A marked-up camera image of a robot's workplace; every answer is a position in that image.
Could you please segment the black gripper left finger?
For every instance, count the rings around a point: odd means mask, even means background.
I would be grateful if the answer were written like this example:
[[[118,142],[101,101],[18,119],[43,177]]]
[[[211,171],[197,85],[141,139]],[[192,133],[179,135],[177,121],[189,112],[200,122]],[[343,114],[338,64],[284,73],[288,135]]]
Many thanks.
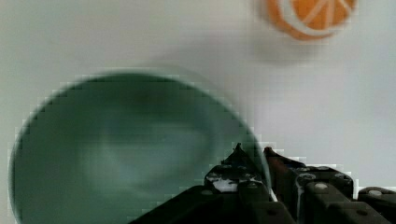
[[[248,157],[236,145],[206,175],[202,185],[184,190],[129,224],[296,224]]]

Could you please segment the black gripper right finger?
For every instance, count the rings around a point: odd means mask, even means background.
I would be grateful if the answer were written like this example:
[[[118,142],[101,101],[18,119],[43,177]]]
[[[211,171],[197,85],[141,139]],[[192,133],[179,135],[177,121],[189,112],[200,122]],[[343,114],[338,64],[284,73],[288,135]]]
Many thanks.
[[[329,166],[307,166],[266,147],[272,191],[297,224],[395,224],[395,192],[366,187]]]

